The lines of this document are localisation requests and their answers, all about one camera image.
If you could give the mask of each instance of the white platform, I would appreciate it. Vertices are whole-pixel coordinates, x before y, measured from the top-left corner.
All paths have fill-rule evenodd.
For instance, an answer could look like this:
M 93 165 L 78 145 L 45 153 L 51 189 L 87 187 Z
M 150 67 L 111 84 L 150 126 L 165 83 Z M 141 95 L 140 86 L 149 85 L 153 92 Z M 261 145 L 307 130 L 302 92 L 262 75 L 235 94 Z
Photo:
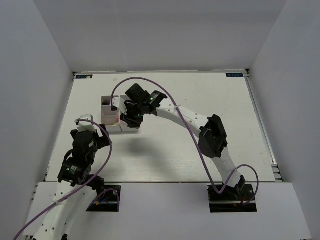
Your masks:
M 40 182 L 28 221 L 50 205 L 57 184 Z M 210 213 L 206 183 L 123 183 L 119 212 L 83 212 L 69 239 L 310 239 L 291 183 L 262 183 L 257 212 Z M 34 236 L 43 217 L 24 232 Z
M 62 126 L 51 156 L 48 182 L 56 182 L 64 155 L 72 148 L 70 131 L 75 119 L 92 114 L 101 123 L 101 96 L 110 95 L 121 80 L 144 77 L 156 81 L 173 95 L 178 104 L 199 114 L 219 115 L 223 121 L 228 149 L 236 166 L 249 164 L 263 182 L 275 180 L 271 157 L 243 77 L 225 73 L 122 73 L 94 74 L 92 79 L 75 79 Z M 134 83 L 152 93 L 159 90 L 142 80 L 132 80 L 116 91 L 122 95 Z M 138 133 L 111 134 L 113 153 L 100 176 L 106 182 L 208 182 L 198 152 L 186 129 L 174 123 L 146 115 Z M 96 154 L 92 172 L 106 160 L 109 148 Z M 221 181 L 215 165 L 207 158 L 215 181 Z M 247 181 L 256 181 L 250 169 L 240 172 Z

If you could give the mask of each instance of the white wall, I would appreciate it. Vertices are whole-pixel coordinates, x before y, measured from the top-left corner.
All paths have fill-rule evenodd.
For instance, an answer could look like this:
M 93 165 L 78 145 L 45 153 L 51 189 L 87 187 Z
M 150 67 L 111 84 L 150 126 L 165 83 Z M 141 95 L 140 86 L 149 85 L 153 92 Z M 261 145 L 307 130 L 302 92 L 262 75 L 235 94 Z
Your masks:
M 251 68 L 280 171 L 320 239 L 320 1 L 288 0 Z
M 250 68 L 286 0 L 34 0 L 71 70 Z
M 72 72 L 32 0 L 0 1 L 0 235 L 24 225 L 44 179 Z

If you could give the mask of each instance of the blue label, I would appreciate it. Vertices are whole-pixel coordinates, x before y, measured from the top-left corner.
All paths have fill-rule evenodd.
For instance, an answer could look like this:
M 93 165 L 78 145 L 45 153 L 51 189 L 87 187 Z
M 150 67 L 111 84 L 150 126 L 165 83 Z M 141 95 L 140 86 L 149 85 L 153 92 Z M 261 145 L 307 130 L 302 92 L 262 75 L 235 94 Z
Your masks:
M 244 75 L 242 73 L 226 73 L 227 78 L 243 78 Z
M 92 79 L 93 75 L 77 75 L 75 79 Z

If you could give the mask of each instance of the wire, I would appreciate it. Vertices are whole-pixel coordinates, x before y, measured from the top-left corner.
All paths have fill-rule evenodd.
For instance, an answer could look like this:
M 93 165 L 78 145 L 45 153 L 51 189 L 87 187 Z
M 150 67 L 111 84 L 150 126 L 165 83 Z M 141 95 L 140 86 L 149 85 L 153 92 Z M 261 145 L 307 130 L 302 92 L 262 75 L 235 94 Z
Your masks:
M 71 197 L 72 195 L 78 193 L 81 189 L 83 189 L 85 186 L 87 186 L 89 183 L 91 183 L 96 176 L 98 176 L 99 173 L 101 173 L 101 171 L 104 169 L 104 167 L 107 165 L 107 163 L 110 160 L 111 157 L 111 153 L 112 153 L 112 141 L 109 137 L 109 134 L 106 130 L 103 129 L 103 127 L 101 127 L 99 124 L 97 124 L 94 121 L 91 120 L 86 120 L 86 119 L 77 119 L 77 122 L 88 122 L 88 123 L 92 123 L 93 125 L 96 125 L 108 138 L 109 143 L 110 143 L 110 150 L 109 150 L 109 155 L 107 157 L 107 159 L 105 160 L 104 164 L 101 166 L 101 168 L 87 181 L 85 182 L 82 186 L 80 186 L 79 188 L 73 190 L 72 192 L 70 192 L 69 194 L 67 194 L 66 196 L 60 198 L 58 200 L 58 203 L 63 202 L 64 200 L 66 200 L 67 198 Z M 50 211 L 51 209 L 53 209 L 55 206 L 57 206 L 57 203 L 53 203 L 50 206 L 48 206 L 45 210 L 43 210 L 42 212 L 40 212 L 37 216 L 35 216 L 33 219 L 31 219 L 23 228 L 21 228 L 21 230 L 15 235 L 13 240 L 17 240 L 18 237 L 23 233 L 24 230 L 26 230 L 27 227 L 29 227 L 34 221 L 36 221 L 39 217 L 41 217 L 43 214 L 45 214 L 46 212 Z
M 99 201 L 99 203 L 106 202 L 106 204 L 108 204 L 108 202 L 107 202 L 108 198 L 109 198 L 109 197 L 106 197 L 105 199 L 102 199 L 101 201 Z
M 183 122 L 184 125 L 185 125 L 185 128 L 189 131 L 189 133 L 190 133 L 190 135 L 191 135 L 191 138 L 192 138 L 192 140 L 193 140 L 193 142 L 194 142 L 194 145 L 195 145 L 195 147 L 196 147 L 196 149 L 197 149 L 197 151 L 198 151 L 198 153 L 199 153 L 199 156 L 200 156 L 201 162 L 202 162 L 202 164 L 203 164 L 204 170 L 205 170 L 206 174 L 208 175 L 208 178 L 209 178 L 209 180 L 210 180 L 210 182 L 211 182 L 211 184 L 212 184 L 212 187 L 213 187 L 214 191 L 215 191 L 217 194 L 222 194 L 222 193 L 223 193 L 223 191 L 224 191 L 225 188 L 227 187 L 227 184 L 228 184 L 228 182 L 230 181 L 232 175 L 235 173 L 235 171 L 236 171 L 237 169 L 242 168 L 242 167 L 248 167 L 248 168 L 250 168 L 250 169 L 253 170 L 253 172 L 254 172 L 254 174 L 255 174 L 255 176 L 256 176 L 256 190 L 255 190 L 255 193 L 254 193 L 253 197 L 252 197 L 249 201 L 247 201 L 246 203 L 244 203 L 243 205 L 246 205 L 246 204 L 250 203 L 250 202 L 255 198 L 255 196 L 256 196 L 256 194 L 257 194 L 257 192 L 258 192 L 258 189 L 259 189 L 259 177 L 258 177 L 258 174 L 257 174 L 256 170 L 255 170 L 252 166 L 247 165 L 247 164 L 242 164 L 242 165 L 238 166 L 236 169 L 232 170 L 232 172 L 230 173 L 230 175 L 229 175 L 228 178 L 226 179 L 225 183 L 223 184 L 221 190 L 218 190 L 217 187 L 216 187 L 216 185 L 215 185 L 215 182 L 214 182 L 213 178 L 211 177 L 211 174 L 210 174 L 209 169 L 208 169 L 208 167 L 207 167 L 207 164 L 206 164 L 206 162 L 205 162 L 204 156 L 203 156 L 202 153 L 201 153 L 200 147 L 199 147 L 199 145 L 198 145 L 198 143 L 197 143 L 197 140 L 196 140 L 196 138 L 195 138 L 195 136 L 194 136 L 194 134 L 193 134 L 190 126 L 188 125 L 187 121 L 185 120 L 183 114 L 181 113 L 181 111 L 180 111 L 180 109 L 179 109 L 176 101 L 175 101 L 174 98 L 172 97 L 172 95 L 171 95 L 166 89 L 164 89 L 160 84 L 158 84 L 158 83 L 156 83 L 155 81 L 152 81 L 152 80 L 150 80 L 150 79 L 144 78 L 144 77 L 139 77 L 139 76 L 129 77 L 129 78 L 127 78 L 127 79 L 119 82 L 119 83 L 114 87 L 114 89 L 113 89 L 113 91 L 112 91 L 112 94 L 111 94 L 111 99 L 114 98 L 114 94 L 115 94 L 115 92 L 116 92 L 116 89 L 117 89 L 121 84 L 123 84 L 123 83 L 125 83 L 125 82 L 127 82 L 127 81 L 129 81 L 129 80 L 133 80 L 133 79 L 144 80 L 144 81 L 147 81 L 147 82 L 149 82 L 149 83 L 152 83 L 152 84 L 158 86 L 158 87 L 159 87 L 160 89 L 162 89 L 162 90 L 168 95 L 168 97 L 171 99 L 173 105 L 175 106 L 175 109 L 176 109 L 177 113 L 179 114 L 182 122 Z
M 116 195 L 116 198 L 117 198 L 117 202 L 118 202 L 118 212 L 119 212 L 119 207 L 120 207 L 120 198 L 119 198 L 119 194 L 118 194 L 118 191 L 113 189 L 113 188 L 109 188 L 109 189 L 105 189 L 104 191 L 102 191 L 98 196 L 96 196 L 96 198 L 90 203 L 90 206 L 88 208 L 90 208 L 93 204 L 95 204 L 95 202 L 101 198 L 101 196 L 103 196 L 106 192 L 110 192 L 110 191 L 113 191 Z

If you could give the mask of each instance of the black bracket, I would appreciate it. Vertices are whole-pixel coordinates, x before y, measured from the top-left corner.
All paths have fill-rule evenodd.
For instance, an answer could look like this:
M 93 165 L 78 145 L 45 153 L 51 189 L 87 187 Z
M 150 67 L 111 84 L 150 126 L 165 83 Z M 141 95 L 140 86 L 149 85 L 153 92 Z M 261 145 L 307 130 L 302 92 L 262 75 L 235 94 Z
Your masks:
M 199 147 L 208 158 L 221 158 L 221 153 L 227 147 L 227 133 L 221 118 L 217 115 L 208 117 L 205 126 L 200 127 Z

